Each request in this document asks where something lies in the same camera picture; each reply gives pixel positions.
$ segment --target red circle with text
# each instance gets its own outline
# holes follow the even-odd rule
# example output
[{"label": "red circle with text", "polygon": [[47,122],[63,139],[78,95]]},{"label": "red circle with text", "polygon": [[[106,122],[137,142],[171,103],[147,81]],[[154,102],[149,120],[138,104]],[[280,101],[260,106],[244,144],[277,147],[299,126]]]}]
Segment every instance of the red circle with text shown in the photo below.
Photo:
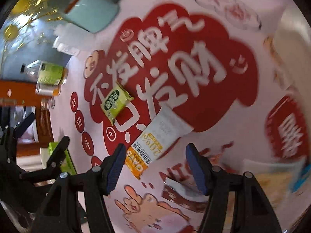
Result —
[{"label": "red circle with text", "polygon": [[73,92],[70,97],[70,107],[73,112],[76,112],[78,109],[78,94]]},{"label": "red circle with text", "polygon": [[82,133],[84,131],[84,117],[80,110],[77,110],[75,114],[75,124],[77,130]]},{"label": "red circle with text", "polygon": [[92,140],[90,134],[88,134],[88,132],[82,133],[82,146],[83,146],[83,149],[87,155],[93,156],[94,144],[93,144],[93,140]]},{"label": "red circle with text", "polygon": [[300,106],[291,95],[284,96],[270,111],[266,120],[266,135],[275,157],[309,157],[307,123]]},{"label": "red circle with text", "polygon": [[100,166],[101,165],[101,160],[98,157],[93,156],[92,159],[91,159],[91,163],[92,163],[92,167]]}]

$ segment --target orange label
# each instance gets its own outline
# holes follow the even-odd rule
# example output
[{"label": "orange label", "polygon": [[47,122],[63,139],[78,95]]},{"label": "orange label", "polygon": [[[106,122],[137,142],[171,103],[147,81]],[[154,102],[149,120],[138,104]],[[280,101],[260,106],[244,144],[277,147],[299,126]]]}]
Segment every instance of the orange label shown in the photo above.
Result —
[{"label": "orange label", "polygon": [[126,152],[125,164],[137,179],[140,179],[140,175],[148,168],[148,166],[144,163],[140,155],[133,149],[132,146],[128,148]]},{"label": "orange label", "polygon": [[155,138],[154,135],[152,135],[151,133],[148,134],[148,136],[151,138],[151,140],[155,143],[155,145],[159,148],[159,150],[162,150],[162,145],[159,143],[159,141]]}]

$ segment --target printed tablecloth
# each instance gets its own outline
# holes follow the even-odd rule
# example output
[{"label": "printed tablecloth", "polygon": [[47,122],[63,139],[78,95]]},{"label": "printed tablecloth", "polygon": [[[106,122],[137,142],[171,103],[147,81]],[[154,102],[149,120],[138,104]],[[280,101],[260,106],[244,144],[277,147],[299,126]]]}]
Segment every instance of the printed tablecloth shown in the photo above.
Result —
[{"label": "printed tablecloth", "polygon": [[[140,180],[123,167],[116,189],[105,197],[116,232],[198,229],[201,210],[173,195],[161,197],[166,177],[195,186],[185,158],[188,143],[235,173],[245,159],[308,161],[303,103],[270,48],[289,1],[122,0],[119,15],[97,34],[95,51],[71,58],[50,114],[54,139],[71,139],[78,173],[99,165],[118,143],[128,148],[164,104],[194,128]],[[111,126],[100,104],[116,81],[135,99]],[[307,208],[308,195],[292,194],[276,208],[283,229]]]}]

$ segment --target green box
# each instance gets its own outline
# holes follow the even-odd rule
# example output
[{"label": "green box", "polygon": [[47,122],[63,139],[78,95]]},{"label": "green box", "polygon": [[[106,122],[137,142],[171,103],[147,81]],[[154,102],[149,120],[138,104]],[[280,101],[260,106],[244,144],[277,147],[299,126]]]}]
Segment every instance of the green box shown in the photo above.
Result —
[{"label": "green box", "polygon": [[[58,142],[49,143],[49,154],[50,154],[50,156],[52,155],[52,153],[55,150],[55,148],[57,147],[57,145],[58,145]],[[76,175],[77,171],[73,165],[73,162],[71,160],[68,149],[66,149],[65,154],[66,154],[66,157],[64,159],[64,162],[60,166],[60,169],[62,170],[62,172],[68,172],[70,175]]]}]

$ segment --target screw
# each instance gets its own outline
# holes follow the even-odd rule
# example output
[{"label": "screw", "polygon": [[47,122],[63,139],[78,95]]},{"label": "screw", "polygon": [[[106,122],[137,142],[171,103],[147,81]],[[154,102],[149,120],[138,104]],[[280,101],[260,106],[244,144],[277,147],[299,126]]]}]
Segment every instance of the screw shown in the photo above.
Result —
[{"label": "screw", "polygon": [[93,172],[99,172],[101,170],[101,167],[100,166],[94,166],[93,168],[92,168],[92,171]]},{"label": "screw", "polygon": [[251,179],[253,177],[253,174],[251,172],[246,172],[244,174],[245,174],[245,177],[248,179]]},{"label": "screw", "polygon": [[60,176],[62,179],[65,179],[65,178],[67,178],[68,173],[62,172],[59,176]]},{"label": "screw", "polygon": [[220,172],[221,168],[219,166],[212,167],[213,172]]}]

